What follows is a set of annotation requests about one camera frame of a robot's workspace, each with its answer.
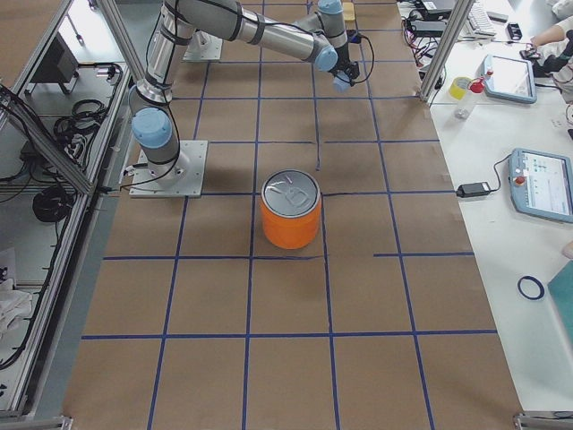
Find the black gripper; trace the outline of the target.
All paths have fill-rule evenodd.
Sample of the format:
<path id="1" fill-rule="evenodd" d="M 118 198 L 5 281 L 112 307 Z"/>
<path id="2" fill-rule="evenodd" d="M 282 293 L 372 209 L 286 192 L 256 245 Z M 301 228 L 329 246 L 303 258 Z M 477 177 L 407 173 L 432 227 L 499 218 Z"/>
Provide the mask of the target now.
<path id="1" fill-rule="evenodd" d="M 334 74 L 333 87 L 337 92 L 345 92 L 357 84 L 360 67 L 357 62 L 351 62 L 344 69 L 339 69 Z"/>

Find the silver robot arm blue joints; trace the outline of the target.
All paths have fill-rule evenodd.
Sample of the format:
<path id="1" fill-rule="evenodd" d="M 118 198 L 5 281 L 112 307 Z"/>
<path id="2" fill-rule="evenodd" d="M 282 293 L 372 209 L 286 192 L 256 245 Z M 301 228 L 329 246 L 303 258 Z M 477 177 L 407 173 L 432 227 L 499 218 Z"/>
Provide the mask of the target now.
<path id="1" fill-rule="evenodd" d="M 344 91 L 358 82 L 349 55 L 343 5 L 320 1 L 293 23 L 274 21 L 238 1 L 166 1 L 151 37 L 143 76 L 132 86 L 132 137 L 143 157 L 130 187 L 140 196 L 174 197 L 201 192 L 206 142 L 180 138 L 170 110 L 180 64 L 218 61 L 224 41 L 242 40 L 310 63 L 331 73 Z"/>

